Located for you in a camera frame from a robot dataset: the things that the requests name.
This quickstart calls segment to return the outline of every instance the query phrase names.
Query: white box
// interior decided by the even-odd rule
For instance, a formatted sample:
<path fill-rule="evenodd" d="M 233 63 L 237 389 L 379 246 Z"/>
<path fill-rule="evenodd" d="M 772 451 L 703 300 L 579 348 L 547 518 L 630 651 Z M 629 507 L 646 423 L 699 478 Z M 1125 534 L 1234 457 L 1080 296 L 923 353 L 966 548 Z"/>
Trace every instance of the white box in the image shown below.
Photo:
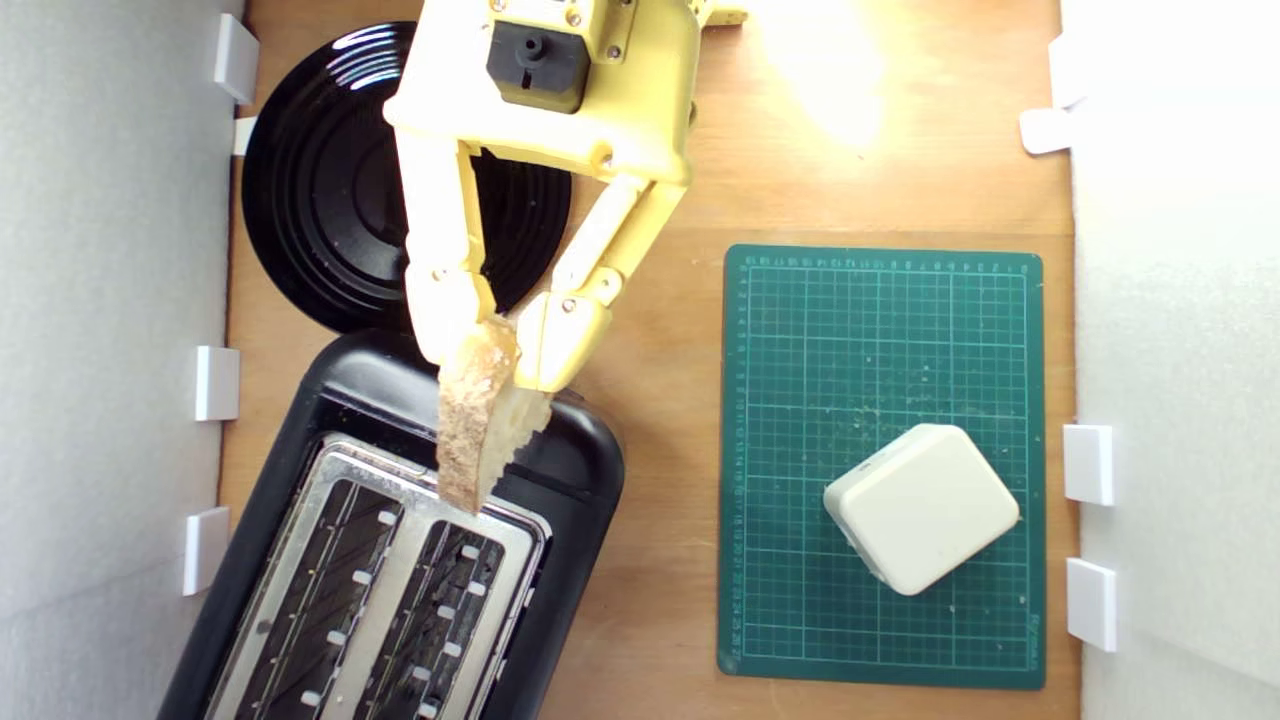
<path fill-rule="evenodd" d="M 1018 523 L 1018 501 L 955 425 L 916 425 L 827 486 L 823 505 L 868 569 L 919 594 Z"/>

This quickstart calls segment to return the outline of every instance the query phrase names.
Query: black plate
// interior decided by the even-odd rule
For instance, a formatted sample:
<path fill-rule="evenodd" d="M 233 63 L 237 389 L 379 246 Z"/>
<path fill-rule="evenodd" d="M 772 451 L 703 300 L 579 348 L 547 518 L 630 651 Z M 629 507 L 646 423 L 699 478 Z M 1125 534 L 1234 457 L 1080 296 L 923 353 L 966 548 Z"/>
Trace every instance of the black plate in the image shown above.
<path fill-rule="evenodd" d="M 262 106 L 244 155 L 241 201 L 268 275 L 300 310 L 339 333 L 411 329 L 404 302 L 404 197 L 396 94 L 417 23 L 348 33 L 300 63 Z M 568 220 L 570 173 L 472 160 L 485 233 L 484 275 L 498 311 L 525 297 Z"/>

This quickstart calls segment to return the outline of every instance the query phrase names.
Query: wooden surface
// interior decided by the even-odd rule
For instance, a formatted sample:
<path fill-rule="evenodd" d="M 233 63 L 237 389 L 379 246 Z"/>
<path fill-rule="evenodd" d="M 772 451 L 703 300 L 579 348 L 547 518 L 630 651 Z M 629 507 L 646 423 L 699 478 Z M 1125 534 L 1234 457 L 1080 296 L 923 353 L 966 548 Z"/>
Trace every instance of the wooden surface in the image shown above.
<path fill-rule="evenodd" d="M 1074 413 L 1070 177 L 1027 156 L 1018 113 L 1048 102 L 1057 3 L 764 0 L 709 31 L 696 181 L 575 383 L 628 450 L 609 530 L 543 717 L 1079 717 L 1065 630 L 1061 493 Z M 248 0 L 262 41 L 257 101 L 312 49 L 364 24 L 416 19 L 413 0 Z M 246 108 L 251 114 L 256 108 Z M 594 199 L 582 187 L 575 222 Z M 332 338 L 270 284 L 233 206 L 229 342 L 242 416 L 225 432 L 221 500 L 237 512 L 303 369 Z M 721 675 L 714 662 L 721 273 L 733 242 L 1038 252 L 1048 363 L 1048 684 L 986 692 Z"/>

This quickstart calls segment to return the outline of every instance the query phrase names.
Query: white square object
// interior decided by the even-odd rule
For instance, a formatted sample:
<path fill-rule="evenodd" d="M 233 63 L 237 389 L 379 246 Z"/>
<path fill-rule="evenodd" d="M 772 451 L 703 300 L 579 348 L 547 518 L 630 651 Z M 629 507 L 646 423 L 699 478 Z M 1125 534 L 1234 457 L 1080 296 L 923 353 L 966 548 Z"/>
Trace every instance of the white square object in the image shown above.
<path fill-rule="evenodd" d="M 1066 561 L 1066 632 L 1116 651 L 1116 573 L 1079 557 Z"/>
<path fill-rule="evenodd" d="M 239 416 L 239 350 L 196 348 L 196 420 L 234 420 Z"/>
<path fill-rule="evenodd" d="M 1018 501 L 968 433 L 916 425 L 827 486 L 823 505 L 868 569 L 923 592 L 1018 523 Z"/>
<path fill-rule="evenodd" d="M 214 507 L 187 516 L 187 553 L 182 574 L 182 594 L 204 592 L 214 582 L 218 566 L 230 542 L 232 511 Z"/>
<path fill-rule="evenodd" d="M 257 85 L 259 42 L 234 15 L 223 13 L 218 23 L 214 82 L 241 105 L 253 101 Z"/>
<path fill-rule="evenodd" d="M 1115 505 L 1111 468 L 1111 428 L 1062 425 L 1066 497 L 1093 505 Z"/>

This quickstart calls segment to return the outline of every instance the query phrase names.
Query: white bracket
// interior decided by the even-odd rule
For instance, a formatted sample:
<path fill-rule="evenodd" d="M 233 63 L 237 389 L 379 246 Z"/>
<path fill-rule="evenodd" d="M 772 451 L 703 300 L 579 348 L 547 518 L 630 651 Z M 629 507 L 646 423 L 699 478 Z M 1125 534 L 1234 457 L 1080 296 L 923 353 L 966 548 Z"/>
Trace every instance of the white bracket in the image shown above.
<path fill-rule="evenodd" d="M 1066 632 L 1103 652 L 1116 651 L 1116 573 L 1066 560 Z"/>
<path fill-rule="evenodd" d="M 1062 427 L 1062 475 L 1066 497 L 1093 505 L 1115 505 L 1111 428 Z"/>
<path fill-rule="evenodd" d="M 187 551 L 182 571 L 182 594 L 204 592 L 214 582 L 230 542 L 232 511 L 214 507 L 187 516 Z"/>
<path fill-rule="evenodd" d="M 248 152 L 248 140 L 253 136 L 255 126 L 257 126 L 257 115 L 236 119 L 236 137 L 232 141 L 233 158 L 243 158 Z"/>
<path fill-rule="evenodd" d="M 196 348 L 196 421 L 239 416 L 239 350 Z"/>
<path fill-rule="evenodd" d="M 1024 110 L 1018 119 L 1023 147 L 1043 155 L 1071 147 L 1074 132 L 1070 109 L 1088 96 L 1093 64 L 1088 50 L 1074 35 L 1064 32 L 1048 44 L 1048 73 L 1052 108 Z"/>
<path fill-rule="evenodd" d="M 253 101 L 257 85 L 259 42 L 229 13 L 218 22 L 218 56 L 214 60 L 214 82 L 241 105 Z"/>

